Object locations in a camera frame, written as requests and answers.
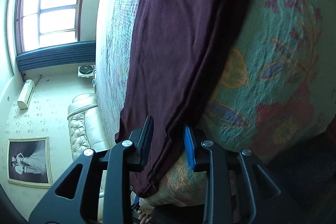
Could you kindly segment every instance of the dark blue curtain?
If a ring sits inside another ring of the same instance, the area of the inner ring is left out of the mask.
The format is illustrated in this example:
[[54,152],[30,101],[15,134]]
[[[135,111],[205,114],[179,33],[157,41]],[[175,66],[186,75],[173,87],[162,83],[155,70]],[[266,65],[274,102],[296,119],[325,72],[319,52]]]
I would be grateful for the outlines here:
[[56,65],[96,61],[96,42],[75,42],[20,53],[16,57],[19,71]]

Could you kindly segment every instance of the wall-mounted air conditioner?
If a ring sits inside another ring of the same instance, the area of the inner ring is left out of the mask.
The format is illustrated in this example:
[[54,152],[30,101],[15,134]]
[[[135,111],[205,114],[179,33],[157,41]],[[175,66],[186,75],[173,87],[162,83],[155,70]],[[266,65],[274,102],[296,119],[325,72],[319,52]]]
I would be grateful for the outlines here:
[[33,80],[27,80],[17,100],[17,106],[19,107],[19,109],[27,109],[29,107],[30,100],[32,99],[34,90],[35,90],[35,84]]

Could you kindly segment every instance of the vinyl record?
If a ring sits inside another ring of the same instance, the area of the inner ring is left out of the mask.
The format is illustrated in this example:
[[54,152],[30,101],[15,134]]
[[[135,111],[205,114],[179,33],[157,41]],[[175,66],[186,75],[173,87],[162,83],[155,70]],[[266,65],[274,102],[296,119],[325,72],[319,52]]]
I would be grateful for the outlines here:
[[79,72],[83,75],[87,75],[87,74],[90,74],[91,72],[93,72],[93,67],[92,66],[89,66],[89,65],[84,65],[84,66],[81,66],[79,68]]

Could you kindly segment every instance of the white textured sheet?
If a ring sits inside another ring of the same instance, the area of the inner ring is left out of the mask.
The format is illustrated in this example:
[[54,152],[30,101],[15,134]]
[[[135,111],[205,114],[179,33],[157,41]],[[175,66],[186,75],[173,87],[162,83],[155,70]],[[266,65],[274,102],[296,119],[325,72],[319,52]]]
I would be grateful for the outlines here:
[[100,0],[97,19],[97,99],[112,145],[119,130],[129,70],[132,31],[139,0]]

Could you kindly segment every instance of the black clamp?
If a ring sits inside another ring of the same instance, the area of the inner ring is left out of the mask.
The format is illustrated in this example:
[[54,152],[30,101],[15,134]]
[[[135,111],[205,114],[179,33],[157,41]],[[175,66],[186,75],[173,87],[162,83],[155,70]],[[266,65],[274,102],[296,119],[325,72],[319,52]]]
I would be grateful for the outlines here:
[[236,177],[238,224],[307,223],[300,207],[251,150],[224,150],[203,131],[188,126],[184,143],[190,168],[207,172],[204,224],[232,223],[229,170]]
[[128,140],[96,153],[86,149],[44,195],[29,217],[30,224],[98,223],[98,201],[103,170],[107,170],[104,223],[132,224],[129,172],[147,164],[154,122],[134,130]]

